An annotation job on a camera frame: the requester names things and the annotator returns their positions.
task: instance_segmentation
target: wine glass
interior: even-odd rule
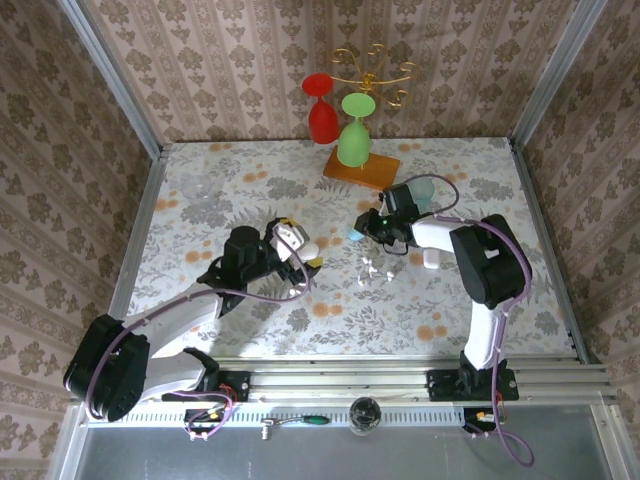
[[[347,167],[360,167],[369,159],[371,144],[367,127],[360,119],[374,112],[376,102],[365,93],[351,93],[342,100],[342,109],[354,119],[340,135],[338,160]]]
[[[309,130],[315,143],[332,143],[340,134],[336,111],[322,99],[332,88],[333,80],[326,73],[314,73],[302,82],[302,89],[307,95],[318,97],[309,113]]]

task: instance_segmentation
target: aluminum frame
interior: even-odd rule
[[[138,268],[140,268],[142,253],[144,252],[147,234],[151,226],[153,210],[158,199],[158,194],[160,193],[160,187],[162,187],[162,182],[164,182],[167,160],[170,154],[171,147],[164,148],[158,161],[151,164],[147,183],[144,187],[142,199],[140,200],[138,213],[136,214],[136,220],[131,230],[131,236],[129,237],[127,251],[122,260],[120,275],[118,275],[116,288],[113,292],[113,297],[111,297],[111,304],[109,305],[109,315],[114,318],[124,318],[129,311],[129,303],[131,302]]]
[[[137,405],[128,415],[117,422],[94,422],[91,428],[184,428],[186,408],[194,408],[193,402],[147,403]],[[197,409],[211,408],[211,403],[199,403]],[[233,415],[224,428],[262,428],[263,418],[280,420],[300,415],[322,415],[329,417],[329,427],[349,425],[348,410],[332,407],[271,407],[269,405],[242,404],[234,408]],[[428,407],[388,407],[382,410],[381,427],[457,427],[464,426],[464,408],[452,405]],[[304,424],[291,425],[304,427]]]
[[[526,145],[533,135],[606,4],[607,0],[581,0],[576,6],[513,131],[516,145]]]
[[[569,333],[573,338],[573,345],[576,349],[578,358],[582,363],[589,363],[590,360],[587,352],[587,346],[584,343],[580,327],[578,326],[578,320],[576,319],[573,308],[571,307],[569,292],[567,291],[567,286],[564,283],[562,272],[560,271],[560,264],[558,263],[558,259],[553,251],[551,236],[549,235],[544,215],[540,209],[540,204],[536,200],[535,188],[531,181],[531,176],[529,175],[529,170],[527,169],[527,164],[524,158],[525,153],[523,148],[513,141],[511,142],[511,151],[513,153],[513,159],[516,164],[518,176],[520,177],[520,184],[522,185],[525,199],[529,205],[533,225],[536,229],[536,233],[538,234],[538,238],[540,239],[540,248],[542,249],[542,254],[545,257],[547,268],[549,269],[551,284],[556,292],[558,304],[560,305],[564,315],[565,325],[569,329]]]
[[[160,140],[147,120],[140,104],[127,86],[124,74],[109,53],[109,49],[106,48],[100,29],[96,27],[90,15],[87,14],[81,0],[59,0],[59,3],[78,32],[82,43],[98,70],[100,70],[109,89],[113,92],[118,105],[120,105],[120,108],[129,119],[149,157],[155,162],[160,157],[162,149]]]
[[[458,359],[418,358],[394,361],[378,359],[217,359],[224,369],[252,372],[249,401],[238,412],[283,412],[284,415],[317,414],[342,410],[359,396],[373,396],[383,410],[403,416],[429,412],[439,407],[486,406],[487,402],[430,402],[426,372],[434,368],[455,368]],[[528,406],[591,406],[609,468],[614,478],[634,477],[633,449],[621,421],[616,390],[609,383],[602,365],[582,365],[568,358],[514,357],[509,368],[516,372],[520,400],[507,402],[509,409]],[[189,408],[206,408],[210,404],[193,402]],[[56,447],[50,479],[73,479],[79,467],[88,428],[177,427],[176,415],[184,403],[138,405],[136,417],[125,425],[86,422],[84,408],[70,407]],[[255,427],[256,418],[237,427]],[[403,426],[420,426],[409,415]]]

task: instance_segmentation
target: gray floor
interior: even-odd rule
[[[536,454],[532,470],[507,458],[497,439],[469,440],[461,430],[379,428],[357,437],[347,428],[273,431],[227,428],[208,442],[179,429],[93,429],[77,479],[608,479],[590,411],[513,408],[507,427]]]

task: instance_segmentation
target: small blue object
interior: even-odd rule
[[[355,229],[351,229],[351,231],[349,232],[349,240],[353,240],[354,242],[359,242],[360,240],[362,240],[364,238],[364,235],[362,235],[359,231],[355,230]]]

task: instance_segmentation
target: green wine glass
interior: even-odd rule
[[[351,93],[342,100],[342,109],[354,119],[340,134],[338,160],[347,167],[360,167],[369,159],[371,145],[367,127],[360,119],[374,112],[376,102],[365,93]]]

